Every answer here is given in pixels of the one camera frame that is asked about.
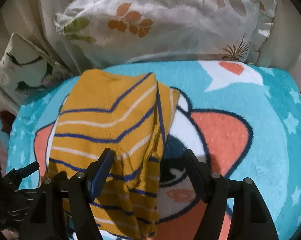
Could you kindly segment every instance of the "green leaf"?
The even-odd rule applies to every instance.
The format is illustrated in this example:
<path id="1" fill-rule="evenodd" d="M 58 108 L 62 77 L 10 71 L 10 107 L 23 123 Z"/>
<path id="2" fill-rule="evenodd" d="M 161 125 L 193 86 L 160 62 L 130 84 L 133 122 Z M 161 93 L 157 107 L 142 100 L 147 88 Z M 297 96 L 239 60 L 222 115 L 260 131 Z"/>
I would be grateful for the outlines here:
<path id="1" fill-rule="evenodd" d="M 64 33 L 78 32 L 85 29 L 90 23 L 90 20 L 84 17 L 74 19 L 72 22 L 64 26 Z"/>
<path id="2" fill-rule="evenodd" d="M 66 36 L 70 40 L 75 40 L 75 41 L 86 41 L 88 43 L 94 43 L 96 40 L 90 36 L 80 36 L 77 34 L 70 34 Z"/>

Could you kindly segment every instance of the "orange leaf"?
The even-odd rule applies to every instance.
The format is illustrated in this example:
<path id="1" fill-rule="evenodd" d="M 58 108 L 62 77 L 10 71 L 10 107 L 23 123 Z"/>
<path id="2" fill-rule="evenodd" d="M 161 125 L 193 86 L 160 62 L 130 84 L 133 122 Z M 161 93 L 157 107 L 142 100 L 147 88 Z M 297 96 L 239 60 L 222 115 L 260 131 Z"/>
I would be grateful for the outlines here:
<path id="1" fill-rule="evenodd" d="M 124 16 L 125 13 L 128 12 L 131 5 L 132 5 L 131 3 L 122 3 L 120 6 L 118 6 L 116 15 Z"/>
<path id="2" fill-rule="evenodd" d="M 138 36 L 139 36 L 140 38 L 142 38 L 142 37 L 145 37 L 145 36 L 146 36 L 146 33 L 145 33 L 145 31 L 144 31 L 144 29 L 143 29 L 143 28 L 140 28 L 140 29 L 139 29 Z"/>
<path id="3" fill-rule="evenodd" d="M 108 22 L 108 28 L 111 30 L 116 29 L 118 26 L 118 21 L 111 20 Z"/>
<path id="4" fill-rule="evenodd" d="M 145 33 L 148 34 L 148 32 L 149 32 L 150 29 L 151 29 L 151 27 L 144 28 Z"/>
<path id="5" fill-rule="evenodd" d="M 136 35 L 136 34 L 138 33 L 138 28 L 137 28 L 136 26 L 134 26 L 134 25 L 130 25 L 130 26 L 129 26 L 129 31 L 130 31 L 132 34 Z"/>
<path id="6" fill-rule="evenodd" d="M 144 19 L 141 21 L 140 26 L 150 26 L 152 25 L 154 22 L 151 19 Z"/>
<path id="7" fill-rule="evenodd" d="M 265 6 L 260 2 L 259 3 L 259 8 L 262 10 L 262 11 L 265 11 Z"/>
<path id="8" fill-rule="evenodd" d="M 127 29 L 127 25 L 125 23 L 123 23 L 122 21 L 120 21 L 118 23 L 117 30 L 119 30 L 120 32 L 125 32 L 126 29 Z"/>
<path id="9" fill-rule="evenodd" d="M 128 22 L 137 22 L 141 19 L 141 15 L 137 11 L 131 11 L 126 14 L 125 20 Z"/>

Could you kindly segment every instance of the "folded garment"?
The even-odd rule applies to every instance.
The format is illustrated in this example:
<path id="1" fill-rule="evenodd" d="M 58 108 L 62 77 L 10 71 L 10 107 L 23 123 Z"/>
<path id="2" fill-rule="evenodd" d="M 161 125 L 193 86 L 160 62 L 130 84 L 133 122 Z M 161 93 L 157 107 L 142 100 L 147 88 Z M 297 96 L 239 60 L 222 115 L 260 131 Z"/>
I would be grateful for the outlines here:
<path id="1" fill-rule="evenodd" d="M 153 73 L 128 77 L 90 70 L 64 102 L 50 175 L 73 176 L 105 148 L 116 152 L 103 192 L 91 206 L 100 229 L 131 239 L 156 233 L 160 161 L 178 96 Z"/>

